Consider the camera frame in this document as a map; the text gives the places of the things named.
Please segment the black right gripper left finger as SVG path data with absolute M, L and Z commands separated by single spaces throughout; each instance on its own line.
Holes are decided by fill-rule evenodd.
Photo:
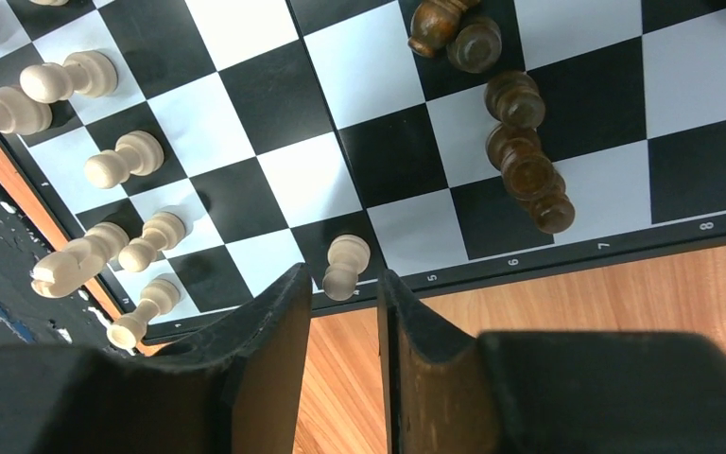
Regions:
M 155 356 L 0 345 L 0 453 L 288 453 L 312 286 L 298 263 Z

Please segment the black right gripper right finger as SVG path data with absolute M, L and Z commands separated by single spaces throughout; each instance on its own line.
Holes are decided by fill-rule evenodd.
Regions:
M 391 453 L 726 453 L 726 354 L 678 331 L 484 331 L 378 280 Z

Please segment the white pawn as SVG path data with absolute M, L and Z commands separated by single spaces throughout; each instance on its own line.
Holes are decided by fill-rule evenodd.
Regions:
M 359 275 L 368 267 L 371 249 L 359 236 L 341 235 L 330 244 L 322 288 L 328 298 L 345 301 L 354 295 Z

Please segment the black white chessboard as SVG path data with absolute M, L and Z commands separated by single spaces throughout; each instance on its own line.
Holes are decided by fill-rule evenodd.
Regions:
M 576 216 L 539 231 L 489 163 L 488 73 L 408 47 L 414 1 L 0 1 L 0 88 L 97 50 L 111 96 L 52 106 L 4 142 L 64 231 L 130 237 L 168 211 L 187 233 L 146 271 L 100 273 L 120 311 L 163 277 L 172 341 L 308 265 L 316 313 L 354 310 L 383 269 L 422 295 L 726 242 L 726 1 L 485 1 L 493 73 L 539 86 L 542 149 Z M 331 242 L 371 249 L 326 296 Z

